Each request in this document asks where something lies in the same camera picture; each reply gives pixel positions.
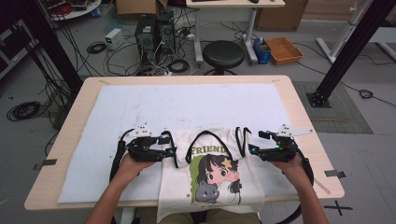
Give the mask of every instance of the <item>gray mat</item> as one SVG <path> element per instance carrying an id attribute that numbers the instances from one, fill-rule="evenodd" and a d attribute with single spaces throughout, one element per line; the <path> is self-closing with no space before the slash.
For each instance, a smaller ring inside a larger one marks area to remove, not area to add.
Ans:
<path id="1" fill-rule="evenodd" d="M 318 133 L 373 133 L 344 86 L 339 84 L 329 98 L 332 108 L 312 107 L 307 92 L 314 92 L 319 82 L 293 82 L 294 88 Z"/>

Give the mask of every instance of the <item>black stool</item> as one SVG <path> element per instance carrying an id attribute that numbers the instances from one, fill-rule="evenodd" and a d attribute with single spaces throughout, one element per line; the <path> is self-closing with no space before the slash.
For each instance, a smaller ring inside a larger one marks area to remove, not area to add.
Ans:
<path id="1" fill-rule="evenodd" d="M 235 68 L 245 60 L 244 50 L 231 41 L 218 40 L 206 45 L 202 52 L 204 60 L 210 64 L 213 69 L 204 73 L 204 76 L 214 72 L 213 75 L 224 75 L 229 72 L 236 75 L 228 69 Z"/>

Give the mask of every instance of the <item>black pole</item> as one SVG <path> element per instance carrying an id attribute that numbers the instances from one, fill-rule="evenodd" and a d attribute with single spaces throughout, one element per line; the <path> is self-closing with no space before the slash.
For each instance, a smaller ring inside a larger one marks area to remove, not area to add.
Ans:
<path id="1" fill-rule="evenodd" d="M 76 98 L 82 86 L 82 80 L 70 62 L 64 48 L 53 33 L 40 6 L 36 0 L 13 0 L 8 4 L 13 4 L 15 10 L 21 14 L 23 22 L 29 28 L 34 38 L 38 40 L 44 50 L 51 58 L 53 64 L 58 69 L 65 83 L 71 91 L 70 97 Z"/>
<path id="2" fill-rule="evenodd" d="M 328 102 L 332 91 L 341 81 L 350 65 L 375 34 L 380 23 L 396 5 L 396 0 L 374 0 L 348 39 L 326 77 L 314 93 L 308 93 L 312 106 L 323 106 Z"/>

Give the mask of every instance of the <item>girl's hair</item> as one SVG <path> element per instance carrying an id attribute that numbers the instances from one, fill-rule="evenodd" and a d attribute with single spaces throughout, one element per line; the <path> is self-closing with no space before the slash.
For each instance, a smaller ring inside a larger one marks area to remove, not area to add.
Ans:
<path id="1" fill-rule="evenodd" d="M 222 162 L 224 162 L 225 159 L 229 160 L 230 158 L 224 155 L 204 155 L 198 164 L 198 176 L 195 179 L 196 183 L 200 183 L 201 180 L 204 180 L 207 183 L 206 170 L 209 172 L 213 172 L 212 165 L 216 165 L 218 167 L 225 167 L 223 164 L 221 164 Z M 230 170 L 234 172 L 238 170 L 238 161 L 231 161 Z M 241 185 L 239 182 L 240 180 L 237 179 L 230 185 L 229 189 L 231 193 L 240 192 Z"/>

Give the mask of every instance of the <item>white desk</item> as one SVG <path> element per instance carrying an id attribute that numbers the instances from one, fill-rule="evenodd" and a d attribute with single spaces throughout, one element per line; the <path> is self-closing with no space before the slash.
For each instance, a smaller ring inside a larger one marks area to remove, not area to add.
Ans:
<path id="1" fill-rule="evenodd" d="M 92 208 L 94 203 L 58 203 L 67 169 L 78 146 L 81 134 L 95 106 L 98 93 L 105 85 L 183 85 L 183 84 L 249 84 L 271 83 L 276 86 L 290 125 L 313 129 L 304 107 L 286 76 L 225 76 L 225 77 L 90 77 L 85 80 L 69 115 L 64 122 L 47 160 L 57 160 L 54 165 L 42 167 L 40 174 L 25 202 L 27 210 L 49 210 L 66 208 Z M 297 141 L 304 154 L 311 160 L 316 176 L 316 190 L 320 199 L 335 199 L 344 196 L 344 190 L 336 176 L 327 177 L 323 171 L 332 170 L 332 164 L 313 132 L 298 136 Z M 297 200 L 294 195 L 267 195 L 266 201 Z M 120 202 L 119 206 L 157 206 L 158 200 Z"/>
<path id="2" fill-rule="evenodd" d="M 254 53 L 250 42 L 251 33 L 256 18 L 257 8 L 260 7 L 283 7 L 283 0 L 260 0 L 258 4 L 253 4 L 249 0 L 224 0 L 224 1 L 207 1 L 192 2 L 186 1 L 188 7 L 196 8 L 195 10 L 195 60 L 202 63 L 202 51 L 200 43 L 199 22 L 202 21 L 248 21 L 247 34 L 243 35 L 244 45 L 247 49 L 250 64 L 257 63 L 257 57 Z"/>

